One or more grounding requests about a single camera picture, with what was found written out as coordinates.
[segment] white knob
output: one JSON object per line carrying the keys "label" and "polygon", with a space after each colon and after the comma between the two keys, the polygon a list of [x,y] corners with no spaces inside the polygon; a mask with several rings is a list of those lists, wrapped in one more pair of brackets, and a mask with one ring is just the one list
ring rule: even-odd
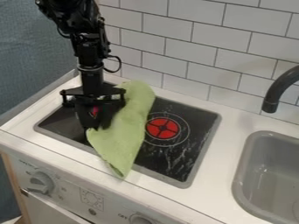
{"label": "white knob", "polygon": [[38,171],[30,178],[32,187],[28,191],[34,193],[51,194],[54,190],[55,184],[52,179],[44,172]]}
{"label": "white knob", "polygon": [[143,217],[135,217],[131,221],[131,224],[154,224],[154,223],[150,220],[143,218]]}

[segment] oven door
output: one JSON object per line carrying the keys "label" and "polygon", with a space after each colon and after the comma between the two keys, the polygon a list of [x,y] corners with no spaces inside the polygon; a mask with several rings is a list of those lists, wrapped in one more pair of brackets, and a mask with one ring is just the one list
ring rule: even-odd
{"label": "oven door", "polygon": [[22,198],[30,216],[31,224],[90,224],[87,220],[70,213],[36,193],[21,190]]}

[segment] subway tile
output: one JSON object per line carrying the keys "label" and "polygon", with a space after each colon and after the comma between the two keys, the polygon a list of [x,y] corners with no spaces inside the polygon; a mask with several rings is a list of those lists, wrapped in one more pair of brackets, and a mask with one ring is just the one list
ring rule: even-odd
{"label": "subway tile", "polygon": [[268,114],[265,112],[262,112],[261,114],[290,123],[299,124],[299,107],[287,103],[281,102],[277,111],[273,114]]}
{"label": "subway tile", "polygon": [[113,6],[113,7],[118,7],[119,6],[118,0],[96,0],[96,3],[103,4],[103,5],[108,5],[108,6]]}
{"label": "subway tile", "polygon": [[299,39],[299,14],[293,15],[287,36],[293,39]]}
{"label": "subway tile", "polygon": [[237,89],[240,74],[211,66],[190,63],[187,78],[223,88]]}
{"label": "subway tile", "polygon": [[242,74],[239,91],[251,95],[258,95],[264,97],[272,83],[272,80]]}
{"label": "subway tile", "polygon": [[181,60],[189,60],[212,66],[216,57],[216,51],[215,47],[169,38],[166,40],[166,55]]}
{"label": "subway tile", "polygon": [[135,81],[144,81],[151,86],[161,87],[162,74],[137,66],[122,66],[122,77]]}
{"label": "subway tile", "polygon": [[167,0],[121,0],[121,8],[166,16]]}
{"label": "subway tile", "polygon": [[249,52],[275,59],[299,62],[299,40],[253,33]]}
{"label": "subway tile", "polygon": [[215,2],[227,3],[227,4],[241,4],[249,6],[258,6],[260,0],[212,0]]}
{"label": "subway tile", "polygon": [[192,22],[145,14],[143,23],[145,32],[173,39],[191,39]]}
{"label": "subway tile", "polygon": [[163,54],[165,38],[138,31],[122,30],[122,45],[146,52]]}
{"label": "subway tile", "polygon": [[221,25],[225,5],[199,0],[170,0],[169,16]]}
{"label": "subway tile", "polygon": [[271,79],[275,63],[275,59],[219,49],[216,67]]}
{"label": "subway tile", "polygon": [[224,26],[284,36],[290,16],[287,12],[228,4]]}
{"label": "subway tile", "polygon": [[245,52],[249,39],[249,31],[239,31],[208,24],[195,24],[192,42]]}
{"label": "subway tile", "polygon": [[174,77],[168,74],[164,75],[163,88],[202,100],[206,100],[209,93],[209,86],[206,84]]}
{"label": "subway tile", "polygon": [[287,72],[289,69],[298,66],[296,63],[278,60],[273,79],[276,80],[279,76]]}
{"label": "subway tile", "polygon": [[[273,80],[262,79],[251,75],[242,74],[239,91],[251,95],[264,97],[272,85]],[[295,104],[299,96],[299,87],[291,86],[282,95],[281,102]]]}
{"label": "subway tile", "polygon": [[261,7],[278,11],[299,12],[298,0],[261,0]]}
{"label": "subway tile", "polygon": [[259,114],[263,99],[221,87],[211,87],[209,101]]}
{"label": "subway tile", "polygon": [[142,53],[140,51],[119,45],[111,45],[111,51],[112,55],[119,56],[124,63],[134,66],[141,65]]}
{"label": "subway tile", "polygon": [[176,76],[185,77],[187,62],[179,59],[171,59],[153,53],[144,52],[143,67],[161,73],[173,74]]}
{"label": "subway tile", "polygon": [[291,104],[296,104],[299,97],[299,87],[290,86],[282,95],[281,102],[288,102]]}
{"label": "subway tile", "polygon": [[141,31],[142,13],[101,6],[101,14],[107,25]]}
{"label": "subway tile", "polygon": [[107,34],[108,40],[113,44],[119,45],[121,43],[120,42],[120,28],[116,28],[116,27],[109,26],[109,25],[106,25],[105,28],[106,28],[106,34]]}
{"label": "subway tile", "polygon": [[[109,69],[109,70],[112,70],[112,71],[116,71],[120,65],[120,63],[118,61],[114,61],[114,60],[111,60],[111,59],[105,59],[104,60],[104,65],[105,65],[105,68]],[[121,76],[121,71],[118,71],[116,73],[112,73],[114,75],[117,75],[117,76]]]}

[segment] white tile wall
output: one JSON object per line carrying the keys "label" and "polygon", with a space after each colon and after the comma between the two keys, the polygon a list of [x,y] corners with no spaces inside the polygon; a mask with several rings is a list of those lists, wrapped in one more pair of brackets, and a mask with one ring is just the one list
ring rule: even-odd
{"label": "white tile wall", "polygon": [[285,35],[290,16],[287,12],[231,4],[226,7],[224,25],[253,32]]}
{"label": "white tile wall", "polygon": [[299,62],[299,40],[254,33],[250,53]]}
{"label": "white tile wall", "polygon": [[221,25],[225,5],[199,0],[170,0],[169,16]]}
{"label": "white tile wall", "polygon": [[174,18],[144,15],[143,30],[169,38],[190,40],[192,23]]}
{"label": "white tile wall", "polygon": [[273,79],[276,80],[279,76],[287,72],[289,69],[298,66],[296,63],[279,60],[275,69]]}
{"label": "white tile wall", "polygon": [[299,12],[297,0],[261,0],[261,7],[279,11]]}
{"label": "white tile wall", "polygon": [[167,0],[121,0],[120,2],[123,9],[167,15]]}
{"label": "white tile wall", "polygon": [[138,32],[122,30],[122,45],[150,53],[164,53],[165,38]]}
{"label": "white tile wall", "polygon": [[[261,113],[278,76],[299,64],[298,0],[100,0],[117,75]],[[108,61],[108,68],[117,63]],[[299,124],[299,82],[276,114]]]}
{"label": "white tile wall", "polygon": [[116,44],[116,45],[119,45],[121,43],[120,28],[106,25],[106,34],[107,34],[108,40],[111,43]]}
{"label": "white tile wall", "polygon": [[219,49],[216,66],[271,79],[276,60]]}
{"label": "white tile wall", "polygon": [[185,77],[187,62],[144,52],[143,67],[165,74],[173,74],[176,76]]}
{"label": "white tile wall", "polygon": [[[251,95],[264,97],[274,81],[242,74],[239,91]],[[282,95],[281,102],[296,104],[299,96],[299,87],[292,86]]]}
{"label": "white tile wall", "polygon": [[166,55],[181,59],[198,62],[212,66],[216,57],[217,48],[206,45],[197,45],[175,39],[166,40]]}
{"label": "white tile wall", "polygon": [[273,117],[290,123],[299,124],[299,107],[281,102],[274,114],[262,112],[264,116]]}
{"label": "white tile wall", "polygon": [[107,25],[136,31],[142,30],[142,13],[140,12],[101,6],[101,15],[106,19]]}
{"label": "white tile wall", "polygon": [[245,52],[250,39],[249,31],[239,31],[216,25],[195,24],[192,41]]}
{"label": "white tile wall", "polygon": [[123,62],[128,63],[134,66],[141,65],[141,56],[142,52],[137,51],[131,48],[119,46],[119,45],[111,45],[111,51],[113,55],[119,56]]}
{"label": "white tile wall", "polygon": [[119,6],[119,0],[96,0],[96,2],[108,6],[114,6],[114,7]]}
{"label": "white tile wall", "polygon": [[260,0],[211,0],[211,1],[227,3],[227,4],[258,6]]}
{"label": "white tile wall", "polygon": [[209,85],[168,74],[164,75],[163,88],[202,100],[206,100],[209,93]]}
{"label": "white tile wall", "polygon": [[243,109],[255,114],[261,112],[262,98],[250,94],[242,94],[221,87],[211,87],[209,100],[232,108]]}
{"label": "white tile wall", "polygon": [[240,74],[211,66],[189,64],[188,79],[223,88],[237,89]]}
{"label": "white tile wall", "polygon": [[299,39],[299,14],[294,14],[289,26],[288,37]]}
{"label": "white tile wall", "polygon": [[140,68],[138,66],[123,65],[122,77],[144,81],[151,86],[161,87],[162,85],[162,74],[150,71],[148,69]]}

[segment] red burner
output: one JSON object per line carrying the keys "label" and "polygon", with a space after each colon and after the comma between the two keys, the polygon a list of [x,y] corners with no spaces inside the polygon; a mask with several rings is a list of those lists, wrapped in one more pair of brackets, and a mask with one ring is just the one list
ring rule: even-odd
{"label": "red burner", "polygon": [[148,121],[146,129],[151,136],[164,140],[177,136],[179,132],[177,122],[167,117],[155,118]]}

